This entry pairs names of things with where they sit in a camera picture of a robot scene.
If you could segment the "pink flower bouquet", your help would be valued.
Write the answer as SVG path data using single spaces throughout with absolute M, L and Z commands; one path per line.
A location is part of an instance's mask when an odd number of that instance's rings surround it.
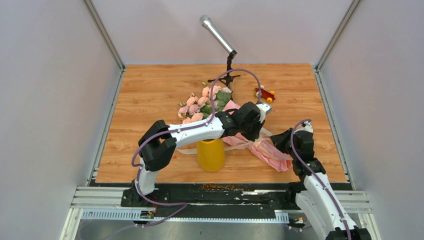
M 199 96 L 192 92 L 187 100 L 178 103 L 179 110 L 177 116 L 183 124 L 206 119 L 212 113 L 212 105 L 214 105 L 215 110 L 218 112 L 239 109 L 241 107 L 231 100 L 233 91 L 228 87 L 215 85 L 211 88 L 205 82 L 202 83 L 202 86 L 203 88 Z M 229 147 L 239 143 L 246 143 L 248 140 L 238 133 L 235 136 L 224 137 L 222 141 L 225 147 Z M 279 152 L 271 145 L 270 140 L 253 143 L 251 147 L 245 149 L 277 170 L 277 172 L 288 171 L 293 166 L 292 158 L 287 154 Z

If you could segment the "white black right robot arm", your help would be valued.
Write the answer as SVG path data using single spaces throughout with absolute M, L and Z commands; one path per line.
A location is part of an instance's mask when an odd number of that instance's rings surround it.
M 291 182 L 287 188 L 286 204 L 305 213 L 320 240 L 372 238 L 366 228 L 352 220 L 336 198 L 326 170 L 315 157 L 312 129 L 289 128 L 270 139 L 277 150 L 293 158 L 293 171 L 299 177 L 298 182 Z

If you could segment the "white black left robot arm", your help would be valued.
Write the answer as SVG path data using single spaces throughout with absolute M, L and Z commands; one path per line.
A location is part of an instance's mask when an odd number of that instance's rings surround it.
M 180 147 L 204 140 L 221 139 L 241 134 L 249 141 L 259 138 L 266 116 L 272 111 L 271 105 L 261 102 L 247 102 L 239 109 L 219 111 L 210 117 L 188 124 L 166 124 L 156 121 L 138 141 L 134 157 L 140 163 L 134 180 L 134 200 L 140 206 L 149 206 L 153 201 L 155 182 L 160 170 L 171 161 L 174 151 Z

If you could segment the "white printed ribbon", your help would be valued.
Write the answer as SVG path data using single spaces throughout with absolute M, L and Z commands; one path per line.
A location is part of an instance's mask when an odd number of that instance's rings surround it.
M 271 133 L 269 130 L 267 130 L 266 128 L 262 128 L 259 132 L 259 138 L 256 139 L 255 141 L 247 141 L 244 143 L 237 143 L 235 145 L 230 145 L 230 146 L 225 146 L 224 147 L 224 151 L 231 151 L 231 150 L 242 150 L 242 149 L 246 149 L 246 148 L 250 148 L 253 143 L 258 143 L 261 141 L 266 141 L 266 140 L 270 140 L 270 137 L 273 135 L 273 133 Z M 177 151 L 181 154 L 184 155 L 195 155 L 197 154 L 197 149 L 196 148 L 189 148 L 189 149 L 177 149 Z

